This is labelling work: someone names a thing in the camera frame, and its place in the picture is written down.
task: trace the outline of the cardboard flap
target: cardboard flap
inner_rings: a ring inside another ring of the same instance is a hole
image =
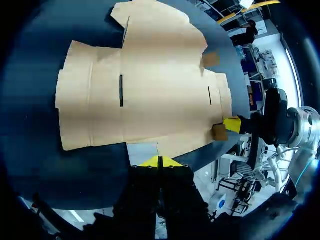
[[[225,74],[199,68],[214,55],[203,58],[203,34],[154,0],[117,3],[111,16],[126,29],[123,48],[73,41],[59,73],[63,149],[152,141],[174,158],[212,143],[231,94]]]

